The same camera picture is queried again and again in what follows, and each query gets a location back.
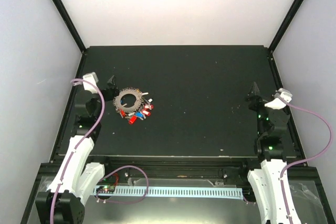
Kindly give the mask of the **black work mat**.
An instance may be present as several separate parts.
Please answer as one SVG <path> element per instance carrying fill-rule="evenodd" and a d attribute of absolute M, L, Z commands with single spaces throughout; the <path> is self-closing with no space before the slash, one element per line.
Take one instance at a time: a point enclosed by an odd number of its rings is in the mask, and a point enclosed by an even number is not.
<path fill-rule="evenodd" d="M 245 97 L 253 83 L 264 96 L 277 88 L 263 46 L 96 46 L 81 72 L 153 100 L 133 124 L 106 104 L 99 156 L 255 157 L 257 114 Z"/>

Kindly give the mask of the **left black frame post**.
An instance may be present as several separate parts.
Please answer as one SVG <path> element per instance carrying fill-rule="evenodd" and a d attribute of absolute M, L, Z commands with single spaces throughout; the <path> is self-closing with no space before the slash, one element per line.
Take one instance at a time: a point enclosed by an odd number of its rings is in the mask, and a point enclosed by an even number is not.
<path fill-rule="evenodd" d="M 58 13 L 60 14 L 61 18 L 63 19 L 66 27 L 68 28 L 72 38 L 74 39 L 77 47 L 79 48 L 80 52 L 83 53 L 86 51 L 86 47 L 69 15 L 66 10 L 65 5 L 63 4 L 62 0 L 52 0 L 54 6 L 56 7 Z"/>

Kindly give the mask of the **black frame post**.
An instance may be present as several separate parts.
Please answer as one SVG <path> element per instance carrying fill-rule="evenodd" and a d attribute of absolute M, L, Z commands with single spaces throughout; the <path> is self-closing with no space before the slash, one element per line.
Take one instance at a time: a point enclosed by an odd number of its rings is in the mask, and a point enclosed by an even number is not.
<path fill-rule="evenodd" d="M 303 2 L 304 0 L 293 0 L 289 10 L 287 11 L 283 21 L 281 22 L 279 29 L 277 30 L 273 40 L 271 41 L 270 46 L 268 47 L 271 53 L 275 52 L 277 46 L 285 35 L 289 25 L 291 24 L 293 18 L 297 14 Z"/>
<path fill-rule="evenodd" d="M 68 28 L 72 38 L 74 39 L 77 47 L 79 48 L 80 52 L 83 53 L 86 51 L 86 47 L 69 15 L 66 10 L 65 5 L 63 4 L 62 0 L 52 0 L 54 6 L 56 7 L 58 13 L 60 14 L 61 18 L 63 19 L 66 27 Z"/>

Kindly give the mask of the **right black frame post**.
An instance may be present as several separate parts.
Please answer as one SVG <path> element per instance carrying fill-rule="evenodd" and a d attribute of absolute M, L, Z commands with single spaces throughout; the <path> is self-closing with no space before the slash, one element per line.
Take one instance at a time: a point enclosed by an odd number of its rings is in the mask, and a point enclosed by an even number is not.
<path fill-rule="evenodd" d="M 268 47 L 271 53 L 275 52 L 277 46 L 285 35 L 289 25 L 291 24 L 293 18 L 297 14 L 303 2 L 304 0 L 293 0 L 289 10 L 287 11 L 283 21 L 281 22 L 279 29 L 277 30 L 273 40 L 271 41 L 270 46 Z"/>

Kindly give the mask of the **keyring with coloured keys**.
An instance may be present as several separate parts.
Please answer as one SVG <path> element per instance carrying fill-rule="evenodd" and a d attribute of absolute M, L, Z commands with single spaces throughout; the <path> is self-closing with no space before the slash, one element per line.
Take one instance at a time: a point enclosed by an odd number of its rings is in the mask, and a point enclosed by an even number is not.
<path fill-rule="evenodd" d="M 137 120 L 145 120 L 154 109 L 153 99 L 146 99 L 148 92 L 136 88 L 124 88 L 113 99 L 116 112 L 133 125 Z"/>

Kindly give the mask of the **left circuit board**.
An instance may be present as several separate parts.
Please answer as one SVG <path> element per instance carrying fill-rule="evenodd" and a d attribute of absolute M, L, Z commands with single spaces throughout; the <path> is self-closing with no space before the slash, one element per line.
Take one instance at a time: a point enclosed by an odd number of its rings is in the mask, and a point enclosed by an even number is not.
<path fill-rule="evenodd" d="M 97 194 L 113 194 L 115 191 L 115 185 L 101 185 L 96 188 Z"/>

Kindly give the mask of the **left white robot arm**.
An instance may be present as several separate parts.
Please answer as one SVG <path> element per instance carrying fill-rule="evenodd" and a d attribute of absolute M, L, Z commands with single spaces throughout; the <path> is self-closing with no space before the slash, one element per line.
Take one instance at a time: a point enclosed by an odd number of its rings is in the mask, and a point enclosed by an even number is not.
<path fill-rule="evenodd" d="M 113 174 L 111 166 L 87 163 L 101 129 L 106 102 L 119 95 L 112 76 L 104 89 L 97 86 L 97 75 L 92 72 L 73 79 L 78 87 L 74 101 L 75 121 L 69 146 L 59 171 L 45 191 L 35 199 L 41 223 L 82 223 L 85 205 L 98 181 L 106 182 Z"/>

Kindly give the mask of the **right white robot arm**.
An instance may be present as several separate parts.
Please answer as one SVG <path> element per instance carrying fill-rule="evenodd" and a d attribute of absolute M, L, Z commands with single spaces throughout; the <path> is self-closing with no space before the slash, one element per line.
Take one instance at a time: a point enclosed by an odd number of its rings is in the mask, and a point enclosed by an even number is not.
<path fill-rule="evenodd" d="M 254 149 L 260 168 L 246 165 L 240 168 L 238 176 L 253 189 L 261 223 L 301 222 L 290 192 L 282 144 L 290 118 L 283 109 L 291 99 L 292 94 L 283 88 L 277 90 L 272 99 L 267 99 L 255 82 L 246 97 L 249 109 L 257 115 Z"/>

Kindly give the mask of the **black aluminium front rail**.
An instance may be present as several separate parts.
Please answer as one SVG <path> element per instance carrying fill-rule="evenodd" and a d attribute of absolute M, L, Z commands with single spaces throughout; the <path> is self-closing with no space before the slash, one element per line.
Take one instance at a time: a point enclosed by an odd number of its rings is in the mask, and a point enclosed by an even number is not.
<path fill-rule="evenodd" d="M 123 168 L 117 172 L 119 183 L 125 183 L 129 178 L 144 178 L 138 167 L 144 171 L 149 179 L 209 179 L 223 181 L 228 185 L 247 185 L 247 174 L 252 169 L 260 169 L 255 159 L 238 161 L 194 161 L 185 158 L 172 160 L 123 160 L 112 156 L 90 156 L 86 163 L 100 162 L 105 166 L 105 174 L 109 174 L 121 166 L 132 165 L 132 168 Z"/>

